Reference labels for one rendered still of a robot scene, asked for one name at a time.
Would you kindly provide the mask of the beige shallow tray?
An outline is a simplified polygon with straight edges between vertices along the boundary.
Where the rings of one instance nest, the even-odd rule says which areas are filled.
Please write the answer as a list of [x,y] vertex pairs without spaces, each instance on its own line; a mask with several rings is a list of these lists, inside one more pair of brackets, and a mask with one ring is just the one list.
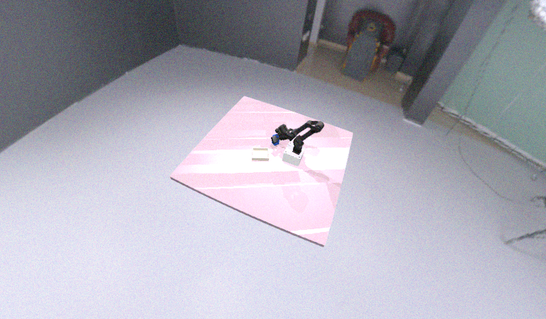
[[268,148],[252,148],[252,160],[268,161],[269,160]]

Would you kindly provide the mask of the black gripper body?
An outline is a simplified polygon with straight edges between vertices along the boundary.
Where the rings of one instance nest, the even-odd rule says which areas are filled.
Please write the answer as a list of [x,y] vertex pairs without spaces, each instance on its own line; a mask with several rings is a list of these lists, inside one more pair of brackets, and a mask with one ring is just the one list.
[[282,141],[282,140],[285,140],[285,139],[283,138],[283,134],[280,134],[278,138],[276,136],[272,136],[271,140],[272,140],[272,143],[275,144],[275,143],[278,142],[278,140]]

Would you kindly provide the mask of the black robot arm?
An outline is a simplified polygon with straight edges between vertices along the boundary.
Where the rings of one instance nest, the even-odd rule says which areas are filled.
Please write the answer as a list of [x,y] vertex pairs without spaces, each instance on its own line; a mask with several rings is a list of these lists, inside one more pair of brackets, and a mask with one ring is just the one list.
[[[315,126],[313,126],[313,125],[315,125]],[[294,148],[293,148],[292,152],[294,152],[295,154],[300,155],[300,153],[302,152],[303,145],[304,145],[304,140],[307,139],[312,134],[316,134],[316,133],[321,132],[323,130],[323,127],[324,127],[324,123],[321,122],[321,121],[308,120],[301,127],[295,128],[295,129],[293,129],[293,128],[288,129],[286,124],[281,124],[280,126],[278,126],[278,128],[275,129],[275,132],[277,133],[277,136],[280,135],[280,134],[283,134],[283,138],[285,140],[292,141],[294,139],[294,141],[293,141]],[[300,132],[304,131],[307,128],[309,128],[311,130],[307,131],[302,136],[301,135],[298,136],[298,134]]]

